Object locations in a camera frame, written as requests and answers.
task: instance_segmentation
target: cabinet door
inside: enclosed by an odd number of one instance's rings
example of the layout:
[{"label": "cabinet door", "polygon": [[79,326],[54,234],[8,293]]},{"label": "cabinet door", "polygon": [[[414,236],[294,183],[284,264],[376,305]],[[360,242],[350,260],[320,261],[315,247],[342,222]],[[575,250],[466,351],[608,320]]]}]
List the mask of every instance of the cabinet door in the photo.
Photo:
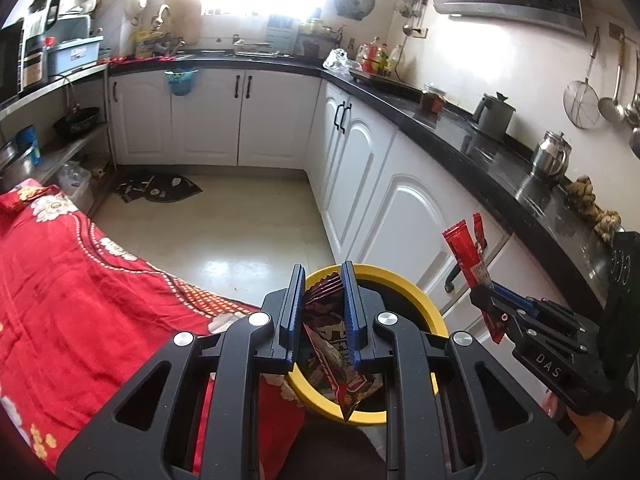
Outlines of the cabinet door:
[{"label": "cabinet door", "polygon": [[[512,236],[488,265],[492,280],[521,296],[546,298],[560,304],[566,301],[551,282],[551,279],[533,258],[523,243]],[[546,386],[531,372],[516,361],[511,354],[514,345],[505,338],[498,345],[493,342],[481,318],[480,310],[469,300],[469,291],[443,316],[449,333],[466,330],[473,335],[496,358],[496,360],[524,387],[537,402],[542,400]]]},{"label": "cabinet door", "polygon": [[238,164],[302,170],[320,80],[247,70]]},{"label": "cabinet door", "polygon": [[243,84],[243,70],[200,70],[190,94],[171,96],[177,164],[238,164]]},{"label": "cabinet door", "polygon": [[306,176],[314,192],[318,209],[322,209],[324,204],[329,170],[334,163],[341,133],[335,124],[340,120],[340,112],[348,100],[349,95],[345,91],[327,81],[322,82],[305,156]]},{"label": "cabinet door", "polygon": [[342,262],[362,222],[396,127],[353,98],[344,117],[338,114],[338,121],[344,129],[338,135],[321,213],[335,261]]},{"label": "cabinet door", "polygon": [[111,120],[119,164],[175,164],[171,97],[164,72],[110,80]]},{"label": "cabinet door", "polygon": [[404,276],[443,309],[464,293],[466,283],[459,275],[455,290],[444,290],[455,259],[442,232],[462,219],[469,224],[475,212],[482,214],[490,261],[506,233],[448,171],[398,133],[348,258]]}]

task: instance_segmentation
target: floor mat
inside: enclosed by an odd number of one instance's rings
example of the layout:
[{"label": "floor mat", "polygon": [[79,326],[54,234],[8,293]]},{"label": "floor mat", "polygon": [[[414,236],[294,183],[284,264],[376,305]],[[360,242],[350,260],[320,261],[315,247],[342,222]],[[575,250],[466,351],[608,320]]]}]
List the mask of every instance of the floor mat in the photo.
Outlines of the floor mat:
[{"label": "floor mat", "polygon": [[150,202],[178,202],[200,192],[202,190],[198,186],[180,174],[150,171],[130,174],[116,188],[116,193],[126,203],[139,198],[146,198]]}]

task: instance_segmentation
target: tiled floor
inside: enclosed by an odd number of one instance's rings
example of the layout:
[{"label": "tiled floor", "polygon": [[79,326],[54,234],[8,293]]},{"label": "tiled floor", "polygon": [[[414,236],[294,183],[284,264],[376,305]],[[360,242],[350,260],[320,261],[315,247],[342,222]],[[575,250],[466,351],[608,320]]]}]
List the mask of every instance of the tiled floor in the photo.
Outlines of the tiled floor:
[{"label": "tiled floor", "polygon": [[261,305],[289,285],[294,264],[307,274],[333,265],[306,180],[190,176],[202,193],[160,204],[112,194],[93,220],[150,263],[221,296]]}]

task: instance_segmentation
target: blue hanging bucket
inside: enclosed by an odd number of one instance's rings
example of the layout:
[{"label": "blue hanging bucket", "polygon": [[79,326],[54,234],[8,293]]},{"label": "blue hanging bucket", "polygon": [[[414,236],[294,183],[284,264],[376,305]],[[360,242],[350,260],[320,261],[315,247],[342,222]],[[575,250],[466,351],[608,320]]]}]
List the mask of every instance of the blue hanging bucket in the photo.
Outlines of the blue hanging bucket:
[{"label": "blue hanging bucket", "polygon": [[164,72],[166,81],[169,83],[169,90],[173,95],[180,97],[188,95],[193,90],[193,78],[197,73],[197,70],[190,70],[189,72],[167,70]]}]

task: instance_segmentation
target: yellow trash can rim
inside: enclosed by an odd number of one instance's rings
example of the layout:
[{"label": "yellow trash can rim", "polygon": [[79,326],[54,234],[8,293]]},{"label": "yellow trash can rim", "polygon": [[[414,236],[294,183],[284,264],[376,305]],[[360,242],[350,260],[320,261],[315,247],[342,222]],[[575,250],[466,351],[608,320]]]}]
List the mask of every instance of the yellow trash can rim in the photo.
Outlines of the yellow trash can rim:
[{"label": "yellow trash can rim", "polygon": [[[390,270],[381,269],[380,267],[370,266],[366,264],[353,264],[353,270],[358,280],[369,280],[381,285],[386,285],[392,288],[396,292],[402,294],[411,303],[414,304],[416,309],[420,312],[424,320],[427,322],[431,333],[439,336],[447,337],[447,327],[444,324],[444,320],[440,315],[440,312],[436,306],[431,302],[428,296],[421,291],[417,286],[402,276],[391,272]],[[340,272],[340,266],[325,267],[324,269],[317,270],[313,274],[306,277],[306,288],[315,285],[317,282],[328,276],[332,272]],[[304,377],[298,365],[294,363],[293,371],[286,377],[287,383],[292,387],[298,398],[304,402],[307,406],[316,410],[316,412],[327,418],[343,422],[342,412],[340,406],[335,402],[323,397]],[[354,411],[351,415],[349,424],[354,426],[372,426],[375,424],[386,423],[386,412],[359,412]]]}]

